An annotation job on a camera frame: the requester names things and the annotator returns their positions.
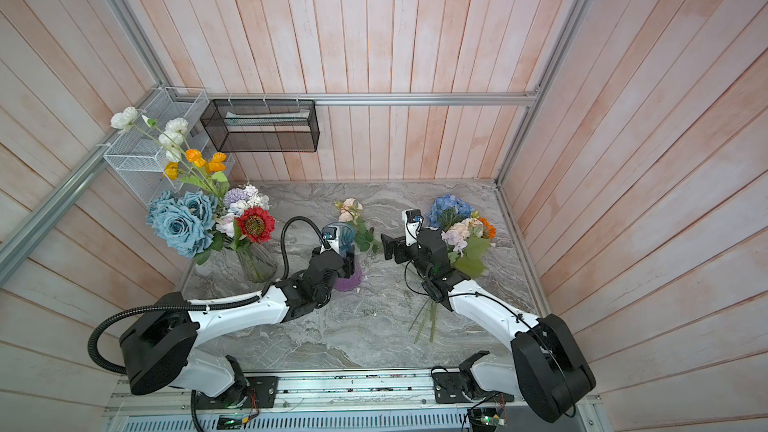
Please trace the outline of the blue purple glass vase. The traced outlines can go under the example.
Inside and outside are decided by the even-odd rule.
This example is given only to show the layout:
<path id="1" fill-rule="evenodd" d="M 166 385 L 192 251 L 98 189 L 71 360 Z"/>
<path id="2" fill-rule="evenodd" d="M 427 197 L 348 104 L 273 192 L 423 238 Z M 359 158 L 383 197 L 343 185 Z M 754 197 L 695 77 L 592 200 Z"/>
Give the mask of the blue purple glass vase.
<path id="1" fill-rule="evenodd" d="M 334 288 L 341 292 L 353 291 L 362 282 L 362 271 L 355 258 L 355 230 L 346 222 L 333 222 L 321 230 L 331 249 L 344 260 L 343 272 Z"/>

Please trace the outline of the peach pink rose stem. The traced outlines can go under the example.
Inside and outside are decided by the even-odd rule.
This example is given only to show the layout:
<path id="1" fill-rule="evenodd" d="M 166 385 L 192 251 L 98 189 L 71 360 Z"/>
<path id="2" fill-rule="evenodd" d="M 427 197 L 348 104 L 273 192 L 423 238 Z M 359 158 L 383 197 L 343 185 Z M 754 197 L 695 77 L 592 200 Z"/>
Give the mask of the peach pink rose stem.
<path id="1" fill-rule="evenodd" d="M 362 217 L 363 205 L 355 198 L 336 201 L 339 221 L 347 223 L 354 230 L 354 243 L 361 252 L 376 254 L 383 251 L 383 245 L 375 239 L 374 229 L 369 227 Z"/>

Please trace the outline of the clear grey glass vase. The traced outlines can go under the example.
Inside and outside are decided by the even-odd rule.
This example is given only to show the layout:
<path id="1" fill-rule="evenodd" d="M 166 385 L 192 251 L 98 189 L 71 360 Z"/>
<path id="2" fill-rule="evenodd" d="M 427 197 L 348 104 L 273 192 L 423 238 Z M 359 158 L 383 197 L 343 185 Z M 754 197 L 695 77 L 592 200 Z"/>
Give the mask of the clear grey glass vase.
<path id="1" fill-rule="evenodd" d="M 242 245 L 235 251 L 235 254 L 245 279 L 250 282 L 268 282 L 277 272 L 276 260 L 262 244 Z"/>

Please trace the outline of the red flower stem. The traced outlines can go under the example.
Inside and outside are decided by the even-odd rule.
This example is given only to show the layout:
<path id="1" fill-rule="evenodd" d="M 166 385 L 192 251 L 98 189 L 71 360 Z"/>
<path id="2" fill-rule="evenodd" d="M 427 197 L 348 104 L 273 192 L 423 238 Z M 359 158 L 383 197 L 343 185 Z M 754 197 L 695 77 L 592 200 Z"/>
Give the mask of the red flower stem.
<path id="1" fill-rule="evenodd" d="M 276 220 L 262 207 L 245 209 L 236 223 L 240 234 L 253 243 L 269 241 L 276 228 Z"/>

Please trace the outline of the pink lilac mixed bouquet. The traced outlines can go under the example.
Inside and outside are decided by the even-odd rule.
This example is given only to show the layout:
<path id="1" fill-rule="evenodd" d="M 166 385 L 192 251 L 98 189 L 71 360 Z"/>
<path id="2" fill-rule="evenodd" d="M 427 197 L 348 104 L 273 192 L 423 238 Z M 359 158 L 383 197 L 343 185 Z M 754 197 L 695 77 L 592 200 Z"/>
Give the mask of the pink lilac mixed bouquet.
<path id="1" fill-rule="evenodd" d="M 240 217 L 247 209 L 260 207 L 269 210 L 269 196 L 262 193 L 256 186 L 246 184 L 228 190 L 223 198 L 224 210 L 215 219 L 216 230 L 233 238 L 235 235 L 235 219 Z"/>

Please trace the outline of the yellow orange flower stem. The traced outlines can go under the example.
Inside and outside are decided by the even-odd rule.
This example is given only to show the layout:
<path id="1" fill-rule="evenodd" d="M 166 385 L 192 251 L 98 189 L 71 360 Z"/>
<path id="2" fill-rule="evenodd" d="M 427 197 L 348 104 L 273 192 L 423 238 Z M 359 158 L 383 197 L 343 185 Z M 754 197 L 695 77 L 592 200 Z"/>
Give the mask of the yellow orange flower stem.
<path id="1" fill-rule="evenodd" d="M 167 149 L 165 154 L 169 162 L 164 168 L 164 175 L 169 180 L 196 186 L 216 196 L 223 196 L 230 189 L 225 174 L 226 154 L 216 152 L 209 160 L 197 149 L 182 151 L 172 148 Z"/>

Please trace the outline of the teal blue rose bunch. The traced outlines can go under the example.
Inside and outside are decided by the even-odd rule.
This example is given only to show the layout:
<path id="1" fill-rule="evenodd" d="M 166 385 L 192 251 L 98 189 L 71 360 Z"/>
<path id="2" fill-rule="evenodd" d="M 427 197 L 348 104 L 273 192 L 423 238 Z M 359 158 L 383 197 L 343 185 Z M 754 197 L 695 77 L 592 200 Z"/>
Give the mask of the teal blue rose bunch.
<path id="1" fill-rule="evenodd" d="M 215 213 L 218 199 L 202 191 L 177 197 L 163 191 L 149 205 L 147 224 L 180 256 L 202 265 L 215 245 Z"/>

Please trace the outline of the white flower stem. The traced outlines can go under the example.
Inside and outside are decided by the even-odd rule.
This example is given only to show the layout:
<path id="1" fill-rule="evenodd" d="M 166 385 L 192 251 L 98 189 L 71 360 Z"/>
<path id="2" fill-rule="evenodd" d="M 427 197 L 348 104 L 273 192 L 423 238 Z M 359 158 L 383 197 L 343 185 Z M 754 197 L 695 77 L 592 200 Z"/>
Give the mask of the white flower stem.
<path id="1" fill-rule="evenodd" d="M 129 106 L 112 116 L 110 126 L 120 134 L 132 130 L 139 131 L 144 137 L 159 145 L 170 162 L 180 162 L 185 153 L 184 146 L 187 144 L 189 122 L 182 117 L 171 119 L 164 128 L 161 128 L 156 119 Z"/>

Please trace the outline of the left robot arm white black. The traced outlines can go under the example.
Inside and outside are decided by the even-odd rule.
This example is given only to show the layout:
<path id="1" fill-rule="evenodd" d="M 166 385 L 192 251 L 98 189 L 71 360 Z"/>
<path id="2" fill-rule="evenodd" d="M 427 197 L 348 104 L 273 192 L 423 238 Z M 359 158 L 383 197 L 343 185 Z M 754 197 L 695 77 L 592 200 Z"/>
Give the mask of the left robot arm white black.
<path id="1" fill-rule="evenodd" d="M 265 292 L 191 301 L 176 292 L 163 296 L 120 337 L 131 393 L 141 396 L 173 387 L 196 391 L 226 407 L 241 405 L 250 384 L 238 361 L 200 346 L 241 329 L 290 322 L 320 309 L 330 301 L 337 280 L 354 271 L 352 252 L 329 249 L 314 255 L 307 269 Z"/>

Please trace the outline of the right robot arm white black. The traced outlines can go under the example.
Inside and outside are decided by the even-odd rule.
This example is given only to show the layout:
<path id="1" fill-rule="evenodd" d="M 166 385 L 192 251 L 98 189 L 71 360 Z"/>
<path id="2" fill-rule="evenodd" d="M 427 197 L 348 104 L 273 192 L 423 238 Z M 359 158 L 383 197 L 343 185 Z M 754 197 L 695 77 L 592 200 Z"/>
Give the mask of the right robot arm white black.
<path id="1" fill-rule="evenodd" d="M 384 257 L 413 265 L 424 293 L 436 304 L 471 319 L 507 349 L 502 356 L 481 350 L 457 372 L 442 372 L 435 384 L 447 393 L 481 399 L 501 393 L 522 397 L 548 423 L 574 410 L 596 387 L 595 376 L 566 323 L 549 314 L 525 313 L 484 290 L 448 258 L 441 234 L 381 236 Z"/>

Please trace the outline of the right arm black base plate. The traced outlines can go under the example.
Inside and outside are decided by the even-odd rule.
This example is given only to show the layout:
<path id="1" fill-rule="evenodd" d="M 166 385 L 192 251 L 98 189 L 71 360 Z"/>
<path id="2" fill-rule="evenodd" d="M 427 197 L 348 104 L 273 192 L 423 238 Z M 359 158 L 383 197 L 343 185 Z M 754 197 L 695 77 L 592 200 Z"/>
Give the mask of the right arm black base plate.
<path id="1" fill-rule="evenodd" d="M 470 372 L 449 371 L 444 367 L 430 370 L 435 401 L 438 404 L 479 403 L 482 400 L 514 402 L 515 396 L 482 389 Z"/>

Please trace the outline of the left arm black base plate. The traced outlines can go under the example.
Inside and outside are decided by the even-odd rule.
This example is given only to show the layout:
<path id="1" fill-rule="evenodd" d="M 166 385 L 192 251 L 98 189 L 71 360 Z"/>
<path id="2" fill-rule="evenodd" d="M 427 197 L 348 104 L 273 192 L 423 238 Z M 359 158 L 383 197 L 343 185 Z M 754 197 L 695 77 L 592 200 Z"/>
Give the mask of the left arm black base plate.
<path id="1" fill-rule="evenodd" d="M 278 392 L 277 376 L 247 376 L 247 384 L 235 382 L 227 391 L 212 398 L 198 392 L 195 408 L 200 410 L 234 409 L 256 410 L 274 407 Z"/>

